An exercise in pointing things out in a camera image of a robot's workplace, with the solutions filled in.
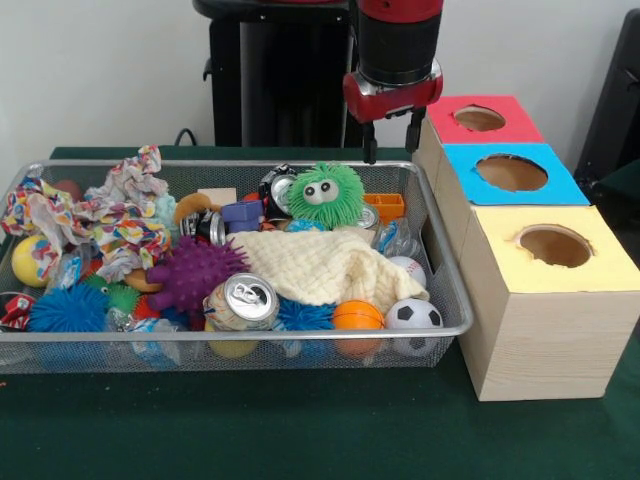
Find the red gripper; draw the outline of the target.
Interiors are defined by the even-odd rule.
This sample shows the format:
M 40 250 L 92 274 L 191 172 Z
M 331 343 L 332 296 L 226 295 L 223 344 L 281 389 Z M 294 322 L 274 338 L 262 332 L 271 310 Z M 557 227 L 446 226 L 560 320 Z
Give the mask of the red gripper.
M 435 103 L 443 90 L 440 68 L 433 68 L 425 79 L 410 85 L 383 86 L 371 83 L 359 71 L 343 78 L 343 94 L 347 109 L 362 125 L 364 162 L 377 161 L 375 121 L 411 112 L 406 132 L 406 151 L 414 153 L 419 146 L 425 109 Z

